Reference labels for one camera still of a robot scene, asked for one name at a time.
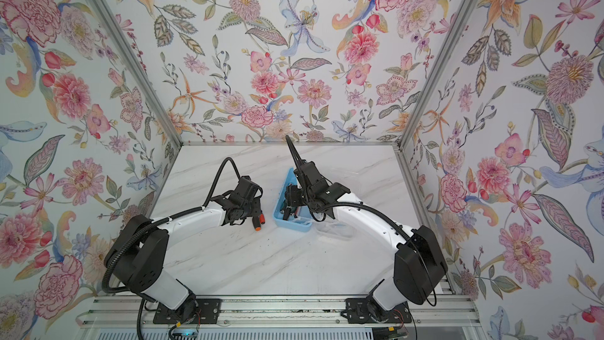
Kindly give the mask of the orange black handled screwdriver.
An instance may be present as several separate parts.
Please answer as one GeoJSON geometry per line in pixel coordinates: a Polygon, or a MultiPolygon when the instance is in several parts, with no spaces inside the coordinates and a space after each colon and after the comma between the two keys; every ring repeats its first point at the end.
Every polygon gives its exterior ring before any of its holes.
{"type": "Polygon", "coordinates": [[[260,215],[258,215],[258,216],[254,216],[254,217],[252,218],[252,220],[253,220],[253,227],[254,227],[254,229],[255,229],[256,231],[260,231],[260,230],[261,230],[261,228],[262,228],[262,224],[260,223],[260,219],[259,219],[259,217],[260,217],[260,215]]]}

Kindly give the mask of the blue plastic tool box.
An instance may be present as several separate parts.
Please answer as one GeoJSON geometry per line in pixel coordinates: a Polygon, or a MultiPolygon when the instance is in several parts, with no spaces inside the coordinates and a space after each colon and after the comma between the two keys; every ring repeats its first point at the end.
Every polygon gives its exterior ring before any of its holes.
{"type": "Polygon", "coordinates": [[[297,178],[293,168],[286,174],[272,217],[278,227],[303,233],[309,232],[311,230],[313,218],[307,206],[291,207],[289,209],[289,216],[286,219],[284,218],[287,208],[286,190],[290,185],[297,186],[297,178]]]}

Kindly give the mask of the clear plastic box lid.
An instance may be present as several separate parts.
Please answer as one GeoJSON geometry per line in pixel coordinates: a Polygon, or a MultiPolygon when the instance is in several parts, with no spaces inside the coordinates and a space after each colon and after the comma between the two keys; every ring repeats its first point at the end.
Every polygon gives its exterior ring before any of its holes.
{"type": "Polygon", "coordinates": [[[321,236],[329,239],[350,241],[356,237],[354,227],[329,217],[322,222],[315,222],[314,227],[321,236]]]}

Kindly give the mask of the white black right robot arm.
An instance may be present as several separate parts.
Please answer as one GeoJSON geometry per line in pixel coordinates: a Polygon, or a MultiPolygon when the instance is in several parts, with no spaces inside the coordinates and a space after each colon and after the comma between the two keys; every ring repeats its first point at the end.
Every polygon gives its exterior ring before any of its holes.
{"type": "Polygon", "coordinates": [[[448,266],[430,228],[397,223],[365,204],[346,186],[330,182],[312,161],[297,161],[294,175],[297,182],[286,188],[285,213],[306,207],[314,221],[330,219],[351,226],[382,244],[393,256],[391,276],[361,301],[363,319],[385,323],[402,304],[437,304],[437,299],[429,297],[436,294],[448,266]]]}

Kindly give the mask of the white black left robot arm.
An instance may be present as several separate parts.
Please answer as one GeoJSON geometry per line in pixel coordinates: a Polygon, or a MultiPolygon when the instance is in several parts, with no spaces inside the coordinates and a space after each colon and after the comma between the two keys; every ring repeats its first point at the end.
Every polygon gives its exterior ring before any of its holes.
{"type": "Polygon", "coordinates": [[[165,271],[169,248],[203,231],[253,220],[263,224],[260,200],[264,191],[249,176],[234,190],[209,199],[202,206],[151,220],[132,217],[105,256],[102,290],[107,294],[131,292],[157,302],[180,323],[198,310],[195,293],[165,271]]]}

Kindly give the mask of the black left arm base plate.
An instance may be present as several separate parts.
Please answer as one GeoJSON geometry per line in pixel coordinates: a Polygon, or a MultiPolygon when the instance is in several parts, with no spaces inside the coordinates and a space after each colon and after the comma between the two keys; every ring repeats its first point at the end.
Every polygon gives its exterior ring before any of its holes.
{"type": "Polygon", "coordinates": [[[169,309],[159,304],[153,324],[217,324],[222,300],[219,298],[189,299],[177,309],[169,309]]]}

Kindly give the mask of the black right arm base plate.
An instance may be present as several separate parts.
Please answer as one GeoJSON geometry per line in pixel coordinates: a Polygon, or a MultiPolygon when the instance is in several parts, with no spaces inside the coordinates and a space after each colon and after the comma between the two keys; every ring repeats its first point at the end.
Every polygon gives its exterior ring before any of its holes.
{"type": "Polygon", "coordinates": [[[348,324],[411,324],[413,321],[406,302],[385,310],[369,297],[345,299],[340,315],[348,324]]]}

